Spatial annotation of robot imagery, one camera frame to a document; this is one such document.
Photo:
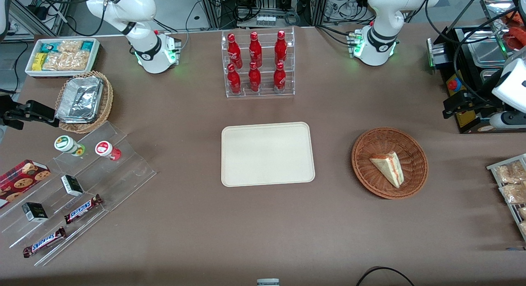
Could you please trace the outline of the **left arm gripper black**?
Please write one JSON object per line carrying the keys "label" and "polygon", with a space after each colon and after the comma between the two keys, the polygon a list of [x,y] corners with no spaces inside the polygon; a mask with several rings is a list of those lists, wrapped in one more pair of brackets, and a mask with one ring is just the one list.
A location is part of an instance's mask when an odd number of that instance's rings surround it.
{"label": "left arm gripper black", "polygon": [[458,112],[476,111],[477,115],[493,115],[499,111],[499,107],[491,103],[480,102],[479,98],[469,91],[462,91],[462,95],[452,95],[445,99],[443,106],[444,119],[449,119]]}

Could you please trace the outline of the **right arm gripper black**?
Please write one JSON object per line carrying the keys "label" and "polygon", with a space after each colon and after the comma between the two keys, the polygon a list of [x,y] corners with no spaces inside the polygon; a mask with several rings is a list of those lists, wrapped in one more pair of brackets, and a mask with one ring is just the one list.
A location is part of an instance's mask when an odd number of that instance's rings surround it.
{"label": "right arm gripper black", "polygon": [[21,130],[19,119],[29,119],[59,127],[60,120],[55,117],[55,110],[35,100],[27,100],[25,103],[12,101],[12,109],[0,110],[1,125]]}

